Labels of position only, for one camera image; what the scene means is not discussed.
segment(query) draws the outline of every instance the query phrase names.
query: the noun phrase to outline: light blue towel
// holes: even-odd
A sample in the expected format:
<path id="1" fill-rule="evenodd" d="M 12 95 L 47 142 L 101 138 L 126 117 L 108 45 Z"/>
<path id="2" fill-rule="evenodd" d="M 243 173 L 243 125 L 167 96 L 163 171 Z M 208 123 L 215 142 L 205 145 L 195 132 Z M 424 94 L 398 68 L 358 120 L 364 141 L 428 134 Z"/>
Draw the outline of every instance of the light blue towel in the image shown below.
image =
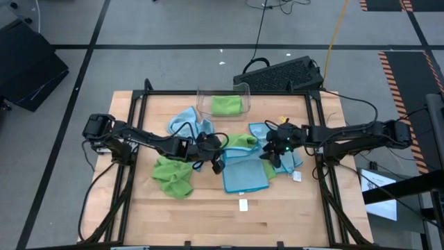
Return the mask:
<path id="1" fill-rule="evenodd" d="M 214 133 L 214 127 L 211 121 L 204 119 L 200 123 L 197 122 L 197 113 L 194 110 L 194 107 L 189 107 L 173 117 L 168 123 L 166 131 L 168 131 L 168 133 L 170 134 L 175 133 L 185 122 L 189 122 L 191 124 L 195 136 L 194 139 L 197 138 L 200 132 L 205 132 L 207 134 Z M 192 137 L 190 127 L 188 125 L 185 125 L 183 128 L 180 129 L 176 136 L 185 138 Z M 189 165 L 193 167 L 194 162 L 189 162 Z"/>
<path id="2" fill-rule="evenodd" d="M 258 123 L 250 123 L 248 125 L 250 129 L 250 133 L 254 135 L 259 140 L 259 145 L 264 147 L 267 143 L 266 134 L 270 131 L 270 129 L 263 122 Z M 299 153 L 297 150 L 293 152 L 286 152 L 283 156 L 280 156 L 281 167 L 274 167 L 275 173 L 293 173 L 295 167 L 299 167 L 303 164 L 303 161 L 300 159 Z"/>
<path id="3" fill-rule="evenodd" d="M 256 148 L 244 157 L 227 158 L 224 154 L 225 169 L 222 174 L 227 193 L 254 192 L 269 187 L 264 166 L 259 159 L 261 151 Z"/>

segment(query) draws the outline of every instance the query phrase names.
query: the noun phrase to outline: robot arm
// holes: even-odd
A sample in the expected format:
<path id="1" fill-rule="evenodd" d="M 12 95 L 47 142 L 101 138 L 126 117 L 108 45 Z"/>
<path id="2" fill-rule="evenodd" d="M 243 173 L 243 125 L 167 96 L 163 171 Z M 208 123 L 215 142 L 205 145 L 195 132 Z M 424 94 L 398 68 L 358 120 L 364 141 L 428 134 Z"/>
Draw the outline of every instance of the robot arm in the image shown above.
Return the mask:
<path id="1" fill-rule="evenodd" d="M 409 127 L 400 121 L 371 122 L 341 128 L 308 125 L 298 128 L 288 121 L 266 135 L 268 144 L 261 158 L 270 160 L 275 167 L 280 167 L 279 155 L 301 146 L 322 148 L 324 161 L 337 165 L 348 154 L 355 155 L 378 147 L 405 149 L 411 145 Z"/>
<path id="2" fill-rule="evenodd" d="M 133 149 L 128 142 L 144 145 L 156 150 L 161 156 L 184 162 L 211 161 L 213 171 L 220 174 L 225 167 L 219 157 L 223 153 L 217 136 L 200 133 L 193 144 L 192 138 L 161 137 L 135 128 L 125 122 L 117 121 L 112 115 L 90 115 L 82 133 L 91 143 L 91 148 L 111 150 L 112 162 L 130 165 Z"/>

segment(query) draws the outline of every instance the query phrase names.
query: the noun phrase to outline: paper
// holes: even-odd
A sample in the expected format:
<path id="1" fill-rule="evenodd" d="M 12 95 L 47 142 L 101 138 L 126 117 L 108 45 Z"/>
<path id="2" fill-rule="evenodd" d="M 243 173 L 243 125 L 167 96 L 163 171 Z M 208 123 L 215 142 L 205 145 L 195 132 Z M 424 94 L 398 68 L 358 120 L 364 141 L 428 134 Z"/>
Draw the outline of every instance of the paper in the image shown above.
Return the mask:
<path id="1" fill-rule="evenodd" d="M 301 182 L 302 181 L 302 173 L 299 171 L 293 172 L 293 181 Z"/>
<path id="2" fill-rule="evenodd" d="M 367 177 L 370 181 L 374 182 L 376 185 L 382 187 L 388 184 L 395 183 L 396 181 L 385 176 L 380 176 L 379 174 L 372 173 L 367 170 L 362 170 L 361 175 Z M 361 176 L 361 190 L 362 192 L 371 190 L 373 188 L 377 188 L 374 184 L 367 181 L 364 177 Z M 377 215 L 380 217 L 384 217 L 387 219 L 397 220 L 397 208 L 396 208 L 396 200 L 383 201 L 378 203 L 373 203 L 366 205 L 367 213 L 372 215 Z"/>
<path id="3" fill-rule="evenodd" d="M 240 199 L 239 200 L 239 211 L 241 211 L 241 212 L 248 211 L 248 200 L 247 199 Z"/>

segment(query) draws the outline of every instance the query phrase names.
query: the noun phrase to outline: green towel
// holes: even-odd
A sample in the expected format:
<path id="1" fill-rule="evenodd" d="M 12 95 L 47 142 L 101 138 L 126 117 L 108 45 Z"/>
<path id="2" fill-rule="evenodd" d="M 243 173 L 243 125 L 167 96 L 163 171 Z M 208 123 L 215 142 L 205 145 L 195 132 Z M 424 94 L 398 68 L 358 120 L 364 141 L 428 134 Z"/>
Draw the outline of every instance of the green towel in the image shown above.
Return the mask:
<path id="1" fill-rule="evenodd" d="M 211 111 L 213 115 L 239 115 L 243 112 L 242 99 L 238 95 L 213 96 Z"/>
<path id="2" fill-rule="evenodd" d="M 193 187 L 189 184 L 192 172 L 189 164 L 161 156 L 154 165 L 151 177 L 160 184 L 160 189 L 166 195 L 184 199 L 193 192 Z"/>
<path id="3" fill-rule="evenodd" d="M 227 144 L 228 147 L 245 147 L 252 149 L 257 146 L 257 138 L 249 134 L 229 134 L 230 141 Z M 222 145 L 225 145 L 227 138 L 224 138 Z"/>
<path id="4" fill-rule="evenodd" d="M 257 138 L 249 134 L 229 134 L 230 141 L 227 147 L 245 147 L 252 149 L 257 146 Z M 262 166 L 264 166 L 264 172 L 268 180 L 276 177 L 275 170 L 269 160 L 262 160 Z"/>
<path id="5" fill-rule="evenodd" d="M 262 165 L 264 166 L 264 172 L 268 180 L 271 180 L 272 178 L 275 178 L 277 176 L 269 160 L 262 160 Z"/>

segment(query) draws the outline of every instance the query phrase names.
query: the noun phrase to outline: yellow cable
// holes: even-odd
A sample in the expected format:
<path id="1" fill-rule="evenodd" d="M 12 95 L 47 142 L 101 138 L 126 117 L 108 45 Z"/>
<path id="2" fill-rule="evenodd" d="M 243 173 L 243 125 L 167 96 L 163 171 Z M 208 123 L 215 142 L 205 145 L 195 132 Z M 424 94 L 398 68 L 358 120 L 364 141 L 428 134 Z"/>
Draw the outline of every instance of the yellow cable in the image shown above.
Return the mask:
<path id="1" fill-rule="evenodd" d="M 338 23 L 336 24 L 336 28 L 334 29 L 332 41 L 330 42 L 330 46 L 328 47 L 327 60 L 325 61 L 325 69 L 324 69 L 324 82 L 325 82 L 325 80 L 327 80 L 327 69 L 328 69 L 328 62 L 330 61 L 330 52 L 332 50 L 334 41 L 336 39 L 336 35 L 338 34 L 339 27 L 341 26 L 341 22 L 344 17 L 345 10 L 347 9 L 347 5 L 348 5 L 348 0 L 345 0 L 344 5 L 342 7 L 341 15 L 339 16 Z"/>

